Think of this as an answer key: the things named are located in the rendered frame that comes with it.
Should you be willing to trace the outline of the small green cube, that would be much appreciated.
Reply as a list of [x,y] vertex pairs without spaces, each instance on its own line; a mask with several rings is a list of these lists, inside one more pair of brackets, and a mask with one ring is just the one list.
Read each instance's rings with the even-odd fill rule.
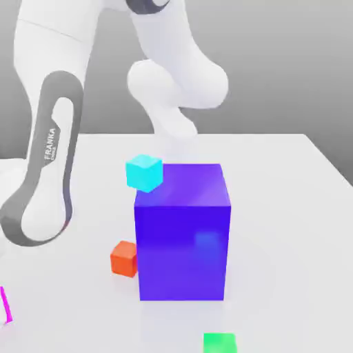
[[235,334],[206,332],[203,335],[203,353],[237,353]]

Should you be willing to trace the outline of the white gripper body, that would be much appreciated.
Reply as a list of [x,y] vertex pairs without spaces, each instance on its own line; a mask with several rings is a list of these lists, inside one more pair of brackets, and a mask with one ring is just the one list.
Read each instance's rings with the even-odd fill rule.
[[6,309],[3,301],[3,288],[0,288],[0,325],[5,325],[7,321]]

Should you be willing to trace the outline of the small magenta cube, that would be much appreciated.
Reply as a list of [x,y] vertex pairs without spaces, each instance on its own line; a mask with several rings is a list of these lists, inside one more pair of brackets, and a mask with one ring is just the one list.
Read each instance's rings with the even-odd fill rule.
[[8,302],[8,299],[7,299],[7,296],[6,296],[4,288],[3,288],[3,301],[4,301],[6,314],[7,314],[6,324],[8,324],[8,323],[13,321],[13,317],[12,317],[11,309],[10,309],[9,302]]

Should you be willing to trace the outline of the small cyan cube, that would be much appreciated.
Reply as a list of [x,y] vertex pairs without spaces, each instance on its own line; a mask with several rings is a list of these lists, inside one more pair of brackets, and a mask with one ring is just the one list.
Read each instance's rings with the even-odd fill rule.
[[129,187],[149,193],[163,183],[163,162],[140,154],[125,163],[125,173]]

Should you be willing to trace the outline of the small orange cube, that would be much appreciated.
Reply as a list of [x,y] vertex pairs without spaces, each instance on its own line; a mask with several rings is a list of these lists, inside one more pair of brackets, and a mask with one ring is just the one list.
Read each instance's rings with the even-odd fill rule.
[[137,246],[120,241],[110,254],[112,272],[133,278],[137,273]]

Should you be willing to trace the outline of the large purple box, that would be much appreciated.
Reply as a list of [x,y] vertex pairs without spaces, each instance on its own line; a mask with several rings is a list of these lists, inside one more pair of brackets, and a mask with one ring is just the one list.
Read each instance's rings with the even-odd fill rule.
[[231,202],[220,164],[165,164],[134,202],[142,301],[221,301]]

